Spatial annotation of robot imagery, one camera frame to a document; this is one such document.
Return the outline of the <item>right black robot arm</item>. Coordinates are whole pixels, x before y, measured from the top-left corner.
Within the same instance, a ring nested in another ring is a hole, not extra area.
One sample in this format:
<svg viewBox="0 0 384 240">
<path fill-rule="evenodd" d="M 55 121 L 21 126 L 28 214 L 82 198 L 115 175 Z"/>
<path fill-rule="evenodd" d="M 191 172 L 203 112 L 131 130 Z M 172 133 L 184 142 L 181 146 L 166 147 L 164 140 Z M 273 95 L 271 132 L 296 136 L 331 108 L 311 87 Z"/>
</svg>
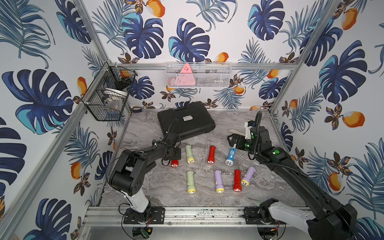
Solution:
<svg viewBox="0 0 384 240">
<path fill-rule="evenodd" d="M 282 204 L 277 199 L 262 202 L 255 214 L 245 216 L 249 221 L 283 222 L 308 234 L 313 240 L 355 240 L 357 211 L 350 204 L 343 205 L 316 185 L 298 168 L 282 148 L 274 147 L 269 131 L 260 125 L 262 113 L 245 123 L 245 135 L 231 134 L 229 145 L 245 151 L 250 160 L 267 166 L 280 176 L 305 201 L 309 211 Z"/>
</svg>

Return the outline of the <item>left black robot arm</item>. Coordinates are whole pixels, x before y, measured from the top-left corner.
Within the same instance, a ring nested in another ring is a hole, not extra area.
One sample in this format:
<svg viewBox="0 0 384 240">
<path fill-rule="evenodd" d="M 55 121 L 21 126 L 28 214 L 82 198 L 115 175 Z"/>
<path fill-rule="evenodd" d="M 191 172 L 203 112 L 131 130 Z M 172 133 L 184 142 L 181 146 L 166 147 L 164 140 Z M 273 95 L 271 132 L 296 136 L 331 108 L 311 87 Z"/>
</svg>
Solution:
<svg viewBox="0 0 384 240">
<path fill-rule="evenodd" d="M 151 146 L 138 151 L 124 150 L 108 174 L 108 184 L 123 194 L 133 212 L 145 220 L 151 211 L 150 201 L 142 190 L 145 175 L 156 166 L 156 160 L 181 159 L 181 137 L 174 132 L 178 121 L 174 119 L 163 139 L 153 140 Z"/>
</svg>

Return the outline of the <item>blue flashlight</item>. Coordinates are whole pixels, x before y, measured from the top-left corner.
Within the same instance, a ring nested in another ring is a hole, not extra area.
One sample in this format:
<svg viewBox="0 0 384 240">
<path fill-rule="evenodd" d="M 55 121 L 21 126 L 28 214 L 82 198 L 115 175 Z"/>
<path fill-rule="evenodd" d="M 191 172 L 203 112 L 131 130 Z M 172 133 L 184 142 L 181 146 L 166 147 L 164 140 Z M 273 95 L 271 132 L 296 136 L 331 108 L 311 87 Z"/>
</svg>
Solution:
<svg viewBox="0 0 384 240">
<path fill-rule="evenodd" d="M 229 155 L 225 161 L 225 164 L 227 166 L 233 166 L 234 165 L 236 152 L 237 152 L 237 150 L 235 148 L 230 149 Z"/>
</svg>

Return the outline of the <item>green flashlight back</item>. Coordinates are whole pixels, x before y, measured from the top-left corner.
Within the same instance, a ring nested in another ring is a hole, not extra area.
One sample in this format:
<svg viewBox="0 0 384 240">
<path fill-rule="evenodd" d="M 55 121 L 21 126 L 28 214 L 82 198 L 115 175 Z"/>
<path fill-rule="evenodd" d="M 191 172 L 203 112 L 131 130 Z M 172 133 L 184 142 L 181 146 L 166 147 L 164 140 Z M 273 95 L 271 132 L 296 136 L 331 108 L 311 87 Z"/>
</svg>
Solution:
<svg viewBox="0 0 384 240">
<path fill-rule="evenodd" d="M 186 145 L 186 155 L 187 155 L 187 163 L 193 164 L 195 162 L 195 158 L 192 152 L 192 147 L 190 145 Z"/>
</svg>

